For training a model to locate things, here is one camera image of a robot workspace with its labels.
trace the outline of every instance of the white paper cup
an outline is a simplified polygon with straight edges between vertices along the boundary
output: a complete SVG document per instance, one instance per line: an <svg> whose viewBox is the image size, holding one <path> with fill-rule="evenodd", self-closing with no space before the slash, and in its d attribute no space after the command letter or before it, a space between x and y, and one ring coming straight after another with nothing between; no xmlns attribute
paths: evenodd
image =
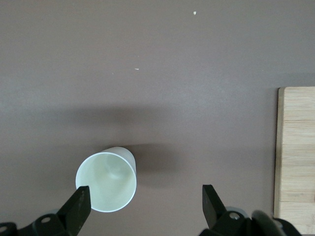
<svg viewBox="0 0 315 236"><path fill-rule="evenodd" d="M88 157L77 171L75 185L90 187L92 209L100 212L122 209L137 187L132 153L123 147L112 147Z"/></svg>

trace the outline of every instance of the bolt hole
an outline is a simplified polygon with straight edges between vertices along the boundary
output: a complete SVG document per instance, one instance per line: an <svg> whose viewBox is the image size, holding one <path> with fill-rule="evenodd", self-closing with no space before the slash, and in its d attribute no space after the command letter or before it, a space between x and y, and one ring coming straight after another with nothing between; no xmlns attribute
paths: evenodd
<svg viewBox="0 0 315 236"><path fill-rule="evenodd" d="M47 223L50 221L50 217L45 217L44 219L41 220L41 223Z"/></svg>
<svg viewBox="0 0 315 236"><path fill-rule="evenodd" d="M4 231L6 231L8 229L7 226L1 226L0 227L0 233L3 233Z"/></svg>
<svg viewBox="0 0 315 236"><path fill-rule="evenodd" d="M232 218L233 220L238 220L240 218L240 215L235 212L231 212L230 218Z"/></svg>

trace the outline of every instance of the brown table surface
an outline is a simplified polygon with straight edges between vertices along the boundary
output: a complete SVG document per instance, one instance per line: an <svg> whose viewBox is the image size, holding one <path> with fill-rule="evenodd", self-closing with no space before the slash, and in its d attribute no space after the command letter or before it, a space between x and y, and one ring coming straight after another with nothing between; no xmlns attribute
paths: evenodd
<svg viewBox="0 0 315 236"><path fill-rule="evenodd" d="M59 208L112 146L136 195L79 235L196 236L202 184L272 213L277 89L315 85L314 21L303 0L1 1L0 220Z"/></svg>

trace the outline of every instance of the wooden cutting board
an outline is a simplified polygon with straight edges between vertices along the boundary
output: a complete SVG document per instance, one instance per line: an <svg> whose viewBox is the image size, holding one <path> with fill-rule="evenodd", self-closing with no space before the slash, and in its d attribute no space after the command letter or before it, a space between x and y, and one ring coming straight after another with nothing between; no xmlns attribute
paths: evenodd
<svg viewBox="0 0 315 236"><path fill-rule="evenodd" d="M274 215L315 234L315 87L279 89Z"/></svg>

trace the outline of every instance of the cutting board edge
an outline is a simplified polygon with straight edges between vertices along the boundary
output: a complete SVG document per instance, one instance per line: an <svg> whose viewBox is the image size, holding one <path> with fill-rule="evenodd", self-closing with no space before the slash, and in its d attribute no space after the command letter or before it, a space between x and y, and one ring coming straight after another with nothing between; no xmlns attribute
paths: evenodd
<svg viewBox="0 0 315 236"><path fill-rule="evenodd" d="M278 90L278 117L277 117L277 137L276 137L276 163L275 163L275 192L274 192L274 217L280 217L280 190L282 176L282 141L283 141L283 121L284 121L284 92L285 88Z"/></svg>

